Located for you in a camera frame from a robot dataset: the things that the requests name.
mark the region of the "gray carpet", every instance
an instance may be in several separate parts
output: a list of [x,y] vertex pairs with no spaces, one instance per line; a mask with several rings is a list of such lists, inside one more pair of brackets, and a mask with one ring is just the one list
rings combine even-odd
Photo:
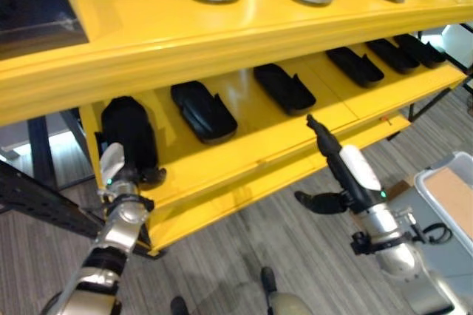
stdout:
[[[473,153],[467,98],[456,89],[391,142],[364,150],[385,186],[451,151]],[[192,315],[263,315],[263,265],[276,270],[280,291],[298,294],[314,314],[412,314],[374,259],[352,253],[348,215],[311,214],[293,199],[297,189],[338,186],[324,169],[175,243],[160,260],[133,256],[119,293],[123,314],[170,314],[171,299],[181,294]],[[64,194],[81,205],[97,203],[94,182]],[[0,313],[37,314],[80,265],[90,241],[16,212],[0,216],[0,230]]]

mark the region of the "black cable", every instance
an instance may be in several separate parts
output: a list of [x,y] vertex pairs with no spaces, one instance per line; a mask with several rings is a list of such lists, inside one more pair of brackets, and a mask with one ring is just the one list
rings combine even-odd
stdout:
[[[445,225],[445,223],[433,223],[432,225],[427,226],[424,230],[422,230],[422,232],[427,235],[428,233],[438,229],[443,229],[442,235],[437,238],[429,236],[427,240],[430,245],[442,245],[444,243],[449,242],[453,237],[452,230],[447,225]],[[412,241],[419,242],[422,240],[419,236],[415,236],[412,238]]]
[[55,294],[44,306],[43,310],[41,310],[41,313],[39,315],[47,315],[47,313],[51,310],[51,308],[54,306],[54,304],[58,301],[60,295],[62,292],[59,292]]

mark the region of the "yellow shelf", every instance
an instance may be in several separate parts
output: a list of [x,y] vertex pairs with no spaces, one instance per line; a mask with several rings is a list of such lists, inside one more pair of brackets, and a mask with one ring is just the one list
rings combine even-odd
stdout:
[[434,70],[421,64],[411,74],[402,75],[393,71],[366,44],[351,45],[350,49],[358,55],[368,54],[368,58],[384,72],[384,78],[377,86],[366,89],[347,79],[325,52],[307,55],[303,60],[360,119],[394,111],[465,78],[448,62]]
[[[355,45],[357,53],[366,50]],[[435,70],[417,68],[398,75],[380,63],[385,79],[363,89],[332,65],[324,53],[279,63],[289,74],[298,73],[317,97],[312,113],[344,143],[366,146],[409,123],[395,110],[413,100],[449,87],[463,78],[444,64]],[[156,209],[149,220],[153,252],[261,197],[325,166],[316,151],[313,133],[304,117],[291,118],[262,91],[251,70],[239,70],[201,80],[219,93],[236,118],[236,135],[225,143],[200,143],[171,100],[169,87],[134,95],[152,122],[160,166],[168,174],[162,186],[144,191]],[[94,132],[109,101],[81,107],[89,153],[95,174],[98,151]]]
[[473,19],[473,0],[71,0],[88,44],[3,60],[0,125]]
[[[373,121],[351,130],[350,133],[340,134],[338,138],[342,144],[353,144],[362,148],[408,125],[409,121],[404,117],[394,114],[386,121]],[[147,224],[152,242],[149,254],[155,256],[160,249],[182,237],[245,208],[326,165],[325,157],[317,150],[313,138],[309,146],[284,163],[276,164],[263,172],[257,172],[181,205],[155,209]]]
[[[289,74],[297,73],[313,92],[317,103],[312,113],[329,129],[336,131],[357,120],[302,59],[279,64]],[[258,85],[252,70],[207,78],[203,83],[211,93],[219,93],[239,124],[231,140],[216,146],[205,145],[193,135],[172,101],[169,87],[134,95],[151,117],[160,166],[167,170],[162,186],[143,192],[158,208],[266,169],[276,161],[290,158],[313,139],[305,126],[305,117],[286,116]],[[101,130],[100,114],[107,104],[108,101],[81,107],[96,176],[100,172],[94,132]]]

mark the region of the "metal frame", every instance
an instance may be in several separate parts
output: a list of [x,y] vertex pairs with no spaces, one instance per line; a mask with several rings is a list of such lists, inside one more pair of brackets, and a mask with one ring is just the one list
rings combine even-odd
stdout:
[[[104,225],[102,218],[2,161],[0,161],[0,205],[3,206],[0,214],[16,210],[92,239],[97,237]],[[147,254],[150,249],[146,229],[143,229],[134,253],[153,260],[164,255],[160,252],[156,257],[151,257]]]
[[33,160],[33,175],[47,186],[57,189],[58,182],[52,162],[46,117],[29,119],[27,124]]
[[87,149],[86,136],[85,136],[84,130],[82,129],[82,125],[80,124],[80,116],[79,116],[78,109],[73,108],[69,110],[63,110],[60,114],[67,128],[74,135],[74,138],[77,141],[77,144],[81,148],[87,160],[90,162],[89,150]]

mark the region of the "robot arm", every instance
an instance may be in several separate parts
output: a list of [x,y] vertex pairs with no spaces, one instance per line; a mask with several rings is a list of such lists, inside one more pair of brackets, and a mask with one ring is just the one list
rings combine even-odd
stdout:
[[120,313],[121,304],[116,300],[120,277],[141,226],[153,208],[153,202],[141,197],[136,185],[127,180],[114,181],[109,186],[109,192],[114,199],[108,208],[109,216],[105,226],[58,301],[43,314]]
[[[415,313],[467,314],[468,309],[449,286],[426,269],[412,237],[402,232],[385,203],[386,192],[362,153],[354,146],[342,148],[311,115],[307,116],[307,125],[316,133],[318,148],[344,191],[321,195],[297,192],[297,200],[316,213],[335,214],[349,209],[362,229],[353,235],[355,254],[374,254],[384,275],[399,287]],[[425,240],[413,216],[407,216],[417,240]]]

